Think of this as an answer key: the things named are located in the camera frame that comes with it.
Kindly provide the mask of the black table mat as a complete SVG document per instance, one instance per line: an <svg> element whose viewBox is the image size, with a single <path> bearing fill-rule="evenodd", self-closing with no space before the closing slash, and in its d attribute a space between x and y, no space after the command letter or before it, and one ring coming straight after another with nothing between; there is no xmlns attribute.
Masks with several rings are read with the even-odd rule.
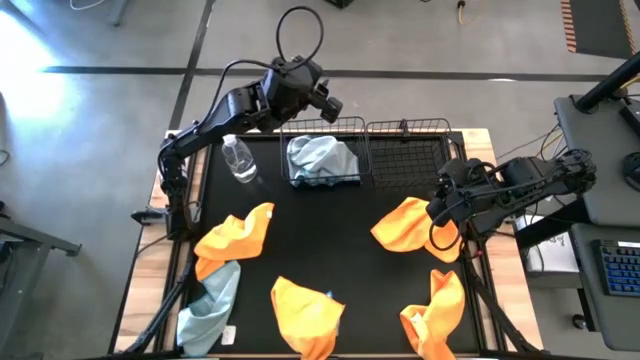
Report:
<svg viewBox="0 0 640 360"><path fill-rule="evenodd" d="M331 293L344 304L334 352L392 357L414 354L399 314L430 300L433 269L462 272L425 249L394 253L371 228L406 197L426 198L421 188L381 189L369 177L333 187L293 187L281 175L278 139L248 142L258 176L248 184L230 173L219 148L210 156L201 220L206 230L228 216L244 218L257 205L274 205L261 254L241 261L241 276L228 320L230 345L215 343L211 354L292 354L279 333L270 291L278 277Z"/></svg>

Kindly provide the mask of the clear plastic spray bottle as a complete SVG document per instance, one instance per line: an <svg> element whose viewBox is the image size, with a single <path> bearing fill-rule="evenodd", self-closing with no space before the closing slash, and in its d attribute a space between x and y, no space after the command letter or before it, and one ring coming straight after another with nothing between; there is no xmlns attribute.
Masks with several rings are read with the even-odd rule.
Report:
<svg viewBox="0 0 640 360"><path fill-rule="evenodd" d="M221 151L232 175L240 183L251 182L258 170L249 147L237 135L224 135L222 139Z"/></svg>

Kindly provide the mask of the black pole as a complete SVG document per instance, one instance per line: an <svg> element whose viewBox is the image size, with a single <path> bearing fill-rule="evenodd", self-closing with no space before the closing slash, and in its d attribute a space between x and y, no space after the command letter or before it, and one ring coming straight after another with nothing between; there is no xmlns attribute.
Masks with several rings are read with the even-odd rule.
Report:
<svg viewBox="0 0 640 360"><path fill-rule="evenodd" d="M628 87L640 75L640 51L620 65L585 95L574 101L581 112L589 112L614 92Z"/></svg>

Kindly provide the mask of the backlit black keyboard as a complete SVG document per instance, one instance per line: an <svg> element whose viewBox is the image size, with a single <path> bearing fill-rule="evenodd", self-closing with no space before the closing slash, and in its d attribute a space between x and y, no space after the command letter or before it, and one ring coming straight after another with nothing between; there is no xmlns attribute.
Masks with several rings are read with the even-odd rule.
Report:
<svg viewBox="0 0 640 360"><path fill-rule="evenodd" d="M604 292L640 298L640 242L594 240L591 249Z"/></svg>

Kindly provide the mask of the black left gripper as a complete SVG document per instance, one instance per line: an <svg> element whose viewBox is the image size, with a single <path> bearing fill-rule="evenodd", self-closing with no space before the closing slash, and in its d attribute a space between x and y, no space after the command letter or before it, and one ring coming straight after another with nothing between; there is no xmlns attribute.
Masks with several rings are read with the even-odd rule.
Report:
<svg viewBox="0 0 640 360"><path fill-rule="evenodd" d="M323 68L313 60L303 64L296 56L291 61L272 60L275 69L267 72L267 103L275 120L290 120L309 105L311 94L323 75Z"/></svg>

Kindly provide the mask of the grey-blue microfiber towel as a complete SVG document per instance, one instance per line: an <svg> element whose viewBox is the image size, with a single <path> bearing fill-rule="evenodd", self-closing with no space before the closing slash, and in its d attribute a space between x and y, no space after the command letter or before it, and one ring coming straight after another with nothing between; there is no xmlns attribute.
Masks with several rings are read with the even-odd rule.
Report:
<svg viewBox="0 0 640 360"><path fill-rule="evenodd" d="M203 280L205 294L179 312L176 342L185 355L202 357L220 338L234 305L240 275L240 264L227 262Z"/></svg>
<svg viewBox="0 0 640 360"><path fill-rule="evenodd" d="M287 144L285 158L289 182L295 187L360 180L358 157L334 136L295 137Z"/></svg>

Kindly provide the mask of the dark hazard-striped floor mat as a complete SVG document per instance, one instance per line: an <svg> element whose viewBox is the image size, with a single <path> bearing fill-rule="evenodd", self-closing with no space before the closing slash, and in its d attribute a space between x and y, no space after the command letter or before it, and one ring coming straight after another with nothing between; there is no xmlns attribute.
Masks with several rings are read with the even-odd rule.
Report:
<svg viewBox="0 0 640 360"><path fill-rule="evenodd" d="M569 52L629 59L636 45L624 0L560 0Z"/></svg>

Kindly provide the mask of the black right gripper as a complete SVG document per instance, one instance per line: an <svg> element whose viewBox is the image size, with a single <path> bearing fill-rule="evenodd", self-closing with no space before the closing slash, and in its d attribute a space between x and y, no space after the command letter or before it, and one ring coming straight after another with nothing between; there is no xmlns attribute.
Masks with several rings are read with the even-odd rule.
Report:
<svg viewBox="0 0 640 360"><path fill-rule="evenodd" d="M437 226L453 221L456 225L466 222L466 227L474 235L486 235L498 228L497 214L498 190L490 186L472 186L454 188L452 185L439 184L426 212Z"/></svg>

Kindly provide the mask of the black diagonal frame strut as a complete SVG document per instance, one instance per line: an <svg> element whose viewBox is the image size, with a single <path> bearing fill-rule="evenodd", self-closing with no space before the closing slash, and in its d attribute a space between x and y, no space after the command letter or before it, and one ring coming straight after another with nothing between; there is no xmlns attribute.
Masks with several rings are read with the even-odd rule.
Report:
<svg viewBox="0 0 640 360"><path fill-rule="evenodd" d="M497 323L498 328L511 341L516 353L536 353L539 351L534 345L526 340L524 335L515 327L507 314L499 306L497 299L485 286L482 278L477 274L472 254L469 250L461 251L461 258L464 263L465 272L469 277L470 287L480 296L487 306L491 317Z"/></svg>
<svg viewBox="0 0 640 360"><path fill-rule="evenodd" d="M175 285L162 301L159 310L153 316L148 326L140 333L133 344L125 350L125 353L143 353L146 350L153 337L159 331L160 326L168 317L171 308L174 306L178 298L184 293L186 287L185 283L194 272L194 258L195 255L192 253L187 256L184 269L180 277L176 280Z"/></svg>

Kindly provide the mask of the grey desk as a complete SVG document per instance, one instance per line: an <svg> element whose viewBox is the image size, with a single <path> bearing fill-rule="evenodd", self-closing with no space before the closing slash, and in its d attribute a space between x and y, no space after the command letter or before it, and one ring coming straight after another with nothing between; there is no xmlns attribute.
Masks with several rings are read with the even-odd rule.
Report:
<svg viewBox="0 0 640 360"><path fill-rule="evenodd" d="M579 111L570 97L556 99L554 106L568 148L590 152L596 166L596 182L582 196L589 222L569 230L590 311L607 347L640 352L640 297L605 292L593 249L596 240L640 243L640 192L622 172L624 157L640 152L640 136L620 115L622 102L602 102L591 113Z"/></svg>

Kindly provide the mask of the white box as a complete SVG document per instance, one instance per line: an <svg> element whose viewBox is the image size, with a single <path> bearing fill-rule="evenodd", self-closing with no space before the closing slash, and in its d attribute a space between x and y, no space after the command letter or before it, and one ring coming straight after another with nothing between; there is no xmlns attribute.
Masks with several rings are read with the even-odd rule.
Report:
<svg viewBox="0 0 640 360"><path fill-rule="evenodd" d="M533 273L577 274L579 267L568 232L555 235L521 251L524 267Z"/></svg>

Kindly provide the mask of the orange microfiber towel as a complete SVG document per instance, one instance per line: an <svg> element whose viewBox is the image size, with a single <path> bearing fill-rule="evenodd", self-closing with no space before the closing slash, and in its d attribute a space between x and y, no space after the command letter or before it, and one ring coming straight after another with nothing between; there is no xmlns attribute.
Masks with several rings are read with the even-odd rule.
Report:
<svg viewBox="0 0 640 360"><path fill-rule="evenodd" d="M435 225L430 236L432 219L426 212L428 204L426 200L407 197L371 228L371 234L388 251L424 249L445 263L454 262L460 256L458 228L449 221L442 227Z"/></svg>
<svg viewBox="0 0 640 360"><path fill-rule="evenodd" d="M332 354L345 305L280 276L271 302L279 332L301 360L327 360Z"/></svg>
<svg viewBox="0 0 640 360"><path fill-rule="evenodd" d="M195 276L200 282L232 260L261 254L275 204L266 202L252 209L244 219L229 215L196 244Z"/></svg>
<svg viewBox="0 0 640 360"><path fill-rule="evenodd" d="M465 290L454 271L431 271L430 303L408 305L399 314L409 344L419 357L456 360L447 339L461 321L465 300Z"/></svg>

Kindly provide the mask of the grey metal bench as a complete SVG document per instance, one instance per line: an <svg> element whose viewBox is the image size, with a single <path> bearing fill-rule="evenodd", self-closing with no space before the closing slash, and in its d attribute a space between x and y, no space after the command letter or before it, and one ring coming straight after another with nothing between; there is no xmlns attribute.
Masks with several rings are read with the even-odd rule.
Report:
<svg viewBox="0 0 640 360"><path fill-rule="evenodd" d="M6 349L49 253L60 250L77 256L81 247L15 222L0 201L0 360L9 358Z"/></svg>

